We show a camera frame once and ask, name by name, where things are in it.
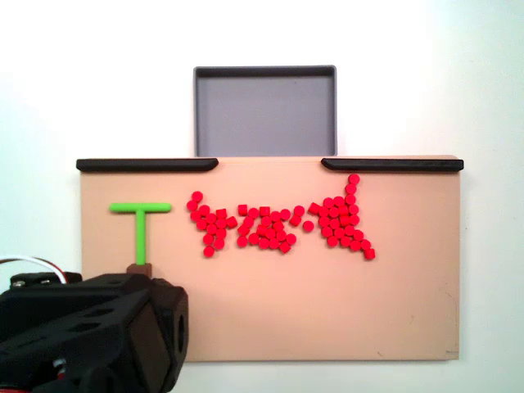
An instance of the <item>cable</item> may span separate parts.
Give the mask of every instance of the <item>cable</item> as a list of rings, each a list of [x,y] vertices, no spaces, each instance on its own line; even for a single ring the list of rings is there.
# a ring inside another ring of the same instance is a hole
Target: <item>cable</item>
[[[16,260],[24,260],[26,262],[32,262],[34,264],[39,264],[40,266],[44,266],[45,268],[52,270],[58,276],[58,279],[60,280],[62,284],[67,284],[67,277],[64,274],[64,272],[62,272],[61,269],[52,262],[49,262],[47,260],[41,260],[39,258],[25,256],[25,255],[0,255],[0,264],[5,264],[7,262],[13,262]]]

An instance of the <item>green t-shaped block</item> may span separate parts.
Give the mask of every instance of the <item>green t-shaped block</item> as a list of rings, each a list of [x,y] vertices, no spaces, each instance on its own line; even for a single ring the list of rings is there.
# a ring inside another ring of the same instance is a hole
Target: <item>green t-shaped block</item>
[[[146,213],[167,213],[170,203],[111,203],[109,210],[137,216],[137,264],[146,264]]]

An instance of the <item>gray tray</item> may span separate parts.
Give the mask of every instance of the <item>gray tray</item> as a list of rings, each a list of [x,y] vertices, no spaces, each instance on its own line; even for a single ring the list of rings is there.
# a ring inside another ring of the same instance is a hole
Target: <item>gray tray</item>
[[[196,156],[334,156],[336,68],[197,67]]]

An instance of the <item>white wall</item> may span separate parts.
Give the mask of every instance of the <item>white wall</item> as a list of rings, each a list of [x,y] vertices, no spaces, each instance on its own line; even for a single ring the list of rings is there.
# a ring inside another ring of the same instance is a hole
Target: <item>white wall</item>
[[[141,4],[0,2],[0,254],[78,271],[75,160],[191,156],[194,66],[334,64],[340,155],[465,160],[461,359],[187,364],[175,391],[524,391],[524,2]]]

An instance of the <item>white wire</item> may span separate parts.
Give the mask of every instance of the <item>white wire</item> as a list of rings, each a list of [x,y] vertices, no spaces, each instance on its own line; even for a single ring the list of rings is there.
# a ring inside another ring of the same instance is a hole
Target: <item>white wire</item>
[[[58,279],[60,280],[62,284],[67,284],[66,276],[63,274],[63,272],[55,268],[52,264],[49,264],[45,260],[37,260],[36,258],[32,258],[30,256],[25,256],[25,255],[0,255],[0,262],[2,262],[3,260],[13,260],[13,262],[15,260],[24,260],[26,262],[32,262],[34,264],[39,264],[40,266],[44,266],[52,270],[58,276]]]

